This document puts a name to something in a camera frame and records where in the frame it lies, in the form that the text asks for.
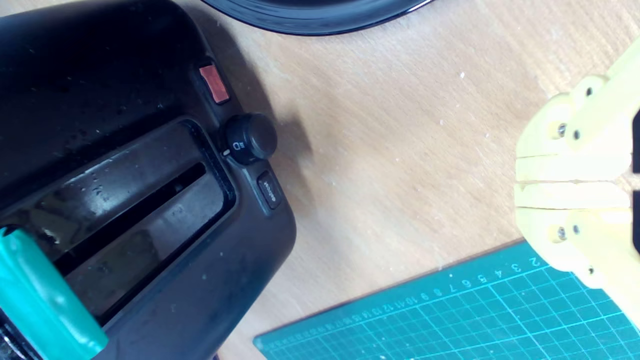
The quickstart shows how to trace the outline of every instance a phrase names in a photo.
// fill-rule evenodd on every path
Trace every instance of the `ruler numbers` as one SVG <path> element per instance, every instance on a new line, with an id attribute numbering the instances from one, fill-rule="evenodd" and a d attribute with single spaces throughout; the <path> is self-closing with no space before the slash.
<path id="1" fill-rule="evenodd" d="M 469 264 L 474 265 L 475 261 L 471 261 Z M 364 311 L 349 312 L 349 304 L 344 306 L 344 311 L 329 310 L 327 313 L 317 315 L 318 320 L 322 320 L 322 325 L 314 326 L 311 329 L 295 332 L 293 334 L 287 334 L 286 338 L 280 338 L 280 340 L 265 342 L 266 339 L 259 337 L 256 342 L 258 348 L 262 351 L 270 352 L 278 350 L 282 347 L 304 342 L 306 340 L 317 338 L 324 334 L 331 333 L 333 331 L 341 330 L 346 327 L 351 327 L 361 323 L 366 323 L 369 320 L 391 315 L 409 308 L 417 307 L 430 302 L 445 299 L 447 297 L 456 296 L 464 291 L 472 291 L 484 286 L 489 286 L 506 279 L 525 275 L 529 272 L 535 271 L 539 268 L 548 267 L 548 265 L 540 259 L 533 251 L 528 258 L 518 259 L 517 261 L 506 261 L 501 266 L 484 268 L 476 273 L 472 273 L 473 276 L 469 276 L 470 269 L 466 269 L 464 277 L 456 275 L 456 268 L 454 266 L 451 271 L 442 270 L 440 272 L 427 275 L 423 278 L 412 280 L 406 284 L 398 286 L 396 289 L 389 289 L 389 291 L 397 292 L 397 296 L 394 301 L 380 302 L 374 306 L 368 307 Z M 406 289 L 419 288 L 421 292 L 417 293 L 414 290 Z"/>

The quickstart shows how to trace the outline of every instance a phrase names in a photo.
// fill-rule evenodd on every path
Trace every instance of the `green cutting mat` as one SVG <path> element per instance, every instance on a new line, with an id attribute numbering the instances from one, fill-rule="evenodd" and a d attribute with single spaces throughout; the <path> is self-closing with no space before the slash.
<path id="1" fill-rule="evenodd" d="M 640 332 L 618 306 L 549 267 L 527 243 L 253 342 L 269 360 L 640 359 Z"/>

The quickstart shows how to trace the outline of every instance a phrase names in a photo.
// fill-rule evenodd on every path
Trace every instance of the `wooden table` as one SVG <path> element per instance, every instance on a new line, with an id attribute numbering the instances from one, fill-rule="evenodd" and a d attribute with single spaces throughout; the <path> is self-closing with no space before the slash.
<path id="1" fill-rule="evenodd" d="M 0 13 L 61 2 L 4 0 Z M 293 253 L 223 359 L 260 359 L 258 333 L 517 239 L 522 129 L 640 35 L 637 0 L 440 0 L 322 38 L 179 3 L 246 109 L 277 119 L 272 164 L 298 223 Z"/>

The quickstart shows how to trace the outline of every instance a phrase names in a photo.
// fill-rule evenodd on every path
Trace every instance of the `screw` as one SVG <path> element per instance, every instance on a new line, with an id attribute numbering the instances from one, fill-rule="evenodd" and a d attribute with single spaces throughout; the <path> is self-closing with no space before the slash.
<path id="1" fill-rule="evenodd" d="M 558 135 L 561 138 L 564 138 L 564 132 L 565 131 L 566 131 L 566 123 L 563 122 L 562 124 L 560 124 L 560 126 L 558 126 Z"/>
<path id="2" fill-rule="evenodd" d="M 564 227 L 558 227 L 558 238 L 562 241 L 566 240 L 566 232 L 564 231 Z"/>

